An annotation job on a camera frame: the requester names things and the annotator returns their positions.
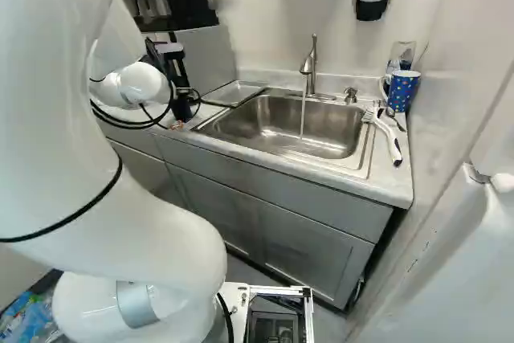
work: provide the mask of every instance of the stainless steel sink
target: stainless steel sink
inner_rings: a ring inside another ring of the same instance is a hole
[[[361,122],[373,101],[305,101],[300,137],[301,94],[268,89],[236,109],[203,122],[194,131],[248,148],[366,178],[374,129]]]

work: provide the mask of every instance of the cup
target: cup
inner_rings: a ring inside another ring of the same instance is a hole
[[[420,78],[420,72],[410,70],[397,70],[393,74],[380,78],[380,91],[384,100],[387,101],[387,105],[395,112],[407,111],[418,88]],[[384,80],[388,80],[391,85],[389,95],[384,91]]]

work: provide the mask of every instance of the water stream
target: water stream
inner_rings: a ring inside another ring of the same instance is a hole
[[[302,96],[302,119],[300,123],[300,141],[304,139],[304,118],[305,118],[305,97],[307,95],[307,84],[305,84],[304,95]]]

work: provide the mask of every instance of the black cable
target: black cable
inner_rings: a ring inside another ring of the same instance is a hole
[[[157,118],[151,118],[150,120],[144,120],[141,122],[132,122],[129,120],[121,120],[119,118],[116,118],[115,116],[110,115],[109,113],[102,110],[100,108],[100,106],[98,106],[93,100],[90,100],[92,110],[93,110],[93,113],[95,114],[95,116],[98,119],[102,120],[103,122],[110,124],[119,129],[142,130],[142,129],[151,128],[154,125],[159,125],[159,122],[168,114],[168,112],[171,110],[172,105],[173,105],[173,98],[174,98],[173,86],[171,84],[169,74],[167,74],[167,72],[166,72],[165,65],[162,62],[161,56],[159,55],[159,53],[157,52],[157,49],[155,48],[155,43],[152,42],[151,39],[146,38],[145,45],[146,45],[147,55],[150,58],[150,60],[153,62],[153,66],[157,70],[162,72],[166,76],[166,79],[168,80],[169,90],[171,91],[171,93],[169,94],[168,105],[166,106],[165,111]],[[102,81],[102,80],[93,80],[91,78],[90,78],[90,80],[92,82],[101,82]]]
[[[32,240],[39,236],[47,235],[53,231],[58,230],[59,228],[64,227],[65,225],[71,223],[74,220],[77,220],[81,215],[88,212],[91,208],[93,208],[98,202],[102,201],[102,199],[111,191],[114,185],[118,182],[121,177],[121,172],[123,171],[123,161],[118,155],[118,169],[116,173],[112,177],[111,181],[86,205],[82,206],[75,213],[70,214],[66,218],[63,218],[61,221],[50,225],[49,227],[43,228],[39,231],[30,233],[29,235],[18,236],[18,237],[10,237],[6,239],[0,239],[0,243],[20,243],[22,241]]]
[[[191,88],[191,90],[193,90],[194,92],[196,92],[198,98],[196,100],[194,100],[193,102],[198,102],[198,106],[196,108],[196,111],[194,112],[193,116],[190,118],[191,120],[193,118],[196,117],[196,115],[198,114],[198,112],[200,111],[200,107],[202,106],[202,97],[200,96],[200,92],[198,92],[198,90],[196,88]],[[146,114],[146,116],[150,119],[150,120],[153,120],[152,116],[150,115],[150,113],[148,112],[148,110],[146,110],[145,106],[143,104],[139,104],[139,107],[141,108],[141,110],[143,110],[143,112]],[[162,128],[162,129],[165,129],[165,130],[169,130],[169,128],[166,128],[165,126],[161,125],[161,124],[156,124],[156,126]]]
[[[225,299],[223,299],[221,293],[218,293],[218,300],[222,306],[223,316],[225,317],[226,330],[228,332],[228,343],[234,343],[234,326],[232,325],[232,319],[230,318],[230,313],[226,306]]]
[[[198,102],[198,107],[196,108],[196,112],[194,112],[193,116],[191,117],[191,120],[192,120],[193,118],[196,117],[196,115],[200,111],[200,107],[202,106],[202,97],[200,96],[200,93],[198,92],[198,90],[196,88],[191,88],[191,90],[196,92],[198,95],[198,98],[196,99],[196,101]]]
[[[150,113],[146,110],[145,106],[143,104],[139,104],[139,107],[141,108],[141,110],[143,110],[143,113],[146,114],[146,116],[152,120],[152,116],[150,116]],[[168,130],[168,128],[166,128],[165,126],[161,125],[161,124],[155,124],[156,126],[162,128],[162,129],[165,129],[165,130]]]

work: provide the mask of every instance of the floor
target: floor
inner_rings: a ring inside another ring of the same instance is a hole
[[[232,255],[228,256],[226,281],[258,285],[282,285]],[[346,338],[346,320],[341,314],[334,313],[316,304],[314,308],[314,334],[316,343],[343,343]]]

